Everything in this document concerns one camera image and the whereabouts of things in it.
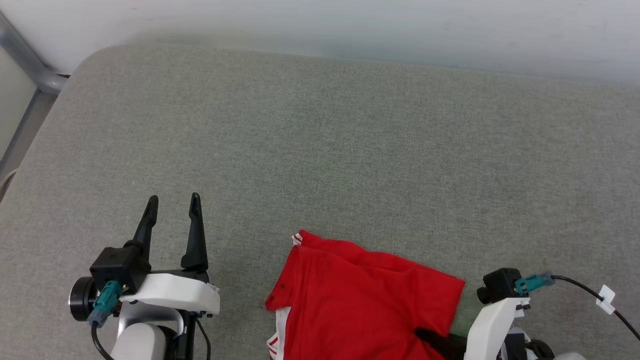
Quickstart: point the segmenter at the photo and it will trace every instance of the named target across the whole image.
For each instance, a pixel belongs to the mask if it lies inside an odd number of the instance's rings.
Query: gray fabric surface
[[[191,192],[202,197],[221,314],[214,359],[265,359],[264,309],[304,228],[467,281],[551,270],[640,326],[640,91],[590,83],[222,51],[103,50],[70,78],[0,205],[4,359],[98,359],[67,295],[160,198],[151,262],[176,268]],[[518,321],[587,359],[640,344],[568,284]],[[114,322],[100,332],[113,344]],[[196,358],[204,358],[198,335]]]

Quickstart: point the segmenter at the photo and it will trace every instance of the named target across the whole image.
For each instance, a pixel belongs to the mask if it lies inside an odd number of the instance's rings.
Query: red shirt
[[[266,301],[291,306],[286,360],[441,359],[414,335],[447,336],[464,281],[395,255],[300,231]]]

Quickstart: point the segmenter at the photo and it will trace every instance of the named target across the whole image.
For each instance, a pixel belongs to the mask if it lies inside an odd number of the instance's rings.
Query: white bracket
[[[220,313],[218,288],[172,274],[148,274],[137,293],[120,297],[122,302],[134,300],[196,313]]]
[[[596,305],[600,306],[600,308],[603,309],[605,313],[609,315],[613,314],[616,308],[611,305],[611,302],[616,296],[616,293],[613,292],[613,290],[609,289],[608,286],[602,285],[602,289],[600,290],[599,295],[604,298],[604,301],[596,300]]]

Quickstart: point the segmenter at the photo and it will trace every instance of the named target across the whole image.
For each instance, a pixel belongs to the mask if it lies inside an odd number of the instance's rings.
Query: white wall
[[[640,85],[638,0],[0,0],[58,72],[143,41]]]
[[[29,76],[0,47],[0,159],[4,156],[35,91],[36,85]]]

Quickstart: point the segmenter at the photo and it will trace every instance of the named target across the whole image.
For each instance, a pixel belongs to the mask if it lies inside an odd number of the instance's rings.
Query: black cable
[[[107,350],[104,350],[104,347],[102,347],[100,340],[98,340],[98,323],[97,322],[91,323],[91,339],[93,340],[93,344],[95,345],[95,348],[98,349],[98,352],[100,353],[100,355],[102,355],[102,357],[105,360],[114,360],[111,357],[111,355],[109,355]]]
[[[573,280],[573,279],[571,279],[571,278],[569,278],[569,277],[561,276],[561,275],[551,275],[551,279],[555,279],[555,280],[562,280],[562,281],[570,282],[571,284],[574,284],[574,285],[578,286],[579,288],[583,289],[584,291],[586,291],[586,292],[588,292],[588,293],[592,294],[593,296],[595,296],[595,297],[596,297],[596,299],[598,299],[598,300],[600,300],[600,301],[604,301],[604,298],[603,298],[603,297],[601,297],[601,296],[600,296],[600,294],[598,294],[597,292],[593,291],[593,290],[592,290],[591,288],[589,288],[588,286],[583,285],[583,284],[581,284],[581,283],[577,282],[576,280]],[[614,313],[614,314],[616,314],[616,316],[620,319],[620,321],[622,321],[622,323],[624,323],[624,324],[629,328],[629,330],[631,330],[631,332],[633,333],[633,335],[634,335],[638,340],[640,340],[640,334],[638,334],[638,331],[637,331],[637,330],[635,330],[633,326],[631,326],[631,324],[629,323],[629,321],[628,321],[624,316],[622,316],[622,314],[621,314],[618,310],[615,310],[613,313]]]
[[[207,342],[207,360],[211,360],[211,342],[209,342],[207,333],[204,332],[204,328],[202,327],[202,324],[200,323],[200,320],[198,318],[196,318],[196,323],[198,324],[200,331],[202,331],[202,336],[204,336],[204,341]]]

